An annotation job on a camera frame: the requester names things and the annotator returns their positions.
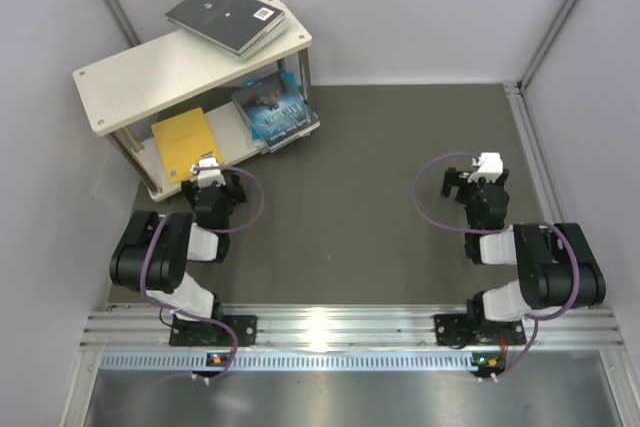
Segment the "barcode sticker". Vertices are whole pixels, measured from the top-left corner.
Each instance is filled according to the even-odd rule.
[[[273,10],[267,9],[266,7],[262,7],[258,12],[253,14],[256,19],[260,19],[262,21],[267,20],[274,14]]]

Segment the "gray mat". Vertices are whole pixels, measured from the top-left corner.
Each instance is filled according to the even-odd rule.
[[[220,105],[228,92],[181,106]],[[242,167],[264,183],[267,204],[257,225],[233,235],[224,264],[190,264],[206,288],[232,303],[462,303],[516,278],[514,267],[474,266],[461,234],[426,224],[411,201],[413,178],[449,151],[498,151],[511,170],[510,222],[539,220],[539,209],[501,85],[317,87],[322,121],[310,137]],[[438,219],[464,225],[462,206],[439,198],[443,164],[424,178],[423,205]],[[248,204],[258,205],[249,180]],[[175,196],[156,204],[140,189],[135,209],[186,210]],[[111,302],[139,301],[112,289]]]

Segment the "gray book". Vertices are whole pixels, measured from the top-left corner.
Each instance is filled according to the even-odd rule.
[[[183,0],[166,16],[241,58],[273,40],[288,24],[282,10],[259,0]]]

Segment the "shelf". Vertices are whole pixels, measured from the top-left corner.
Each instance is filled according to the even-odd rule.
[[[245,61],[179,29],[76,70],[93,131],[107,135],[311,45],[311,34],[280,0],[261,1],[285,11],[289,28]]]
[[[234,165],[260,153],[233,102],[205,113],[205,117],[220,148],[224,165]],[[169,184],[156,140],[152,137],[142,142],[142,145],[144,149],[134,153],[134,156],[162,188],[162,192],[157,195],[149,192],[151,198],[158,202],[179,192],[180,183]]]

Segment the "dark hardcover book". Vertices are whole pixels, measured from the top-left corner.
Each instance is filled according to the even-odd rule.
[[[231,98],[271,152],[320,126],[298,89],[279,73],[252,83]]]
[[[282,10],[259,0],[183,0],[165,15],[236,55],[285,20]]]

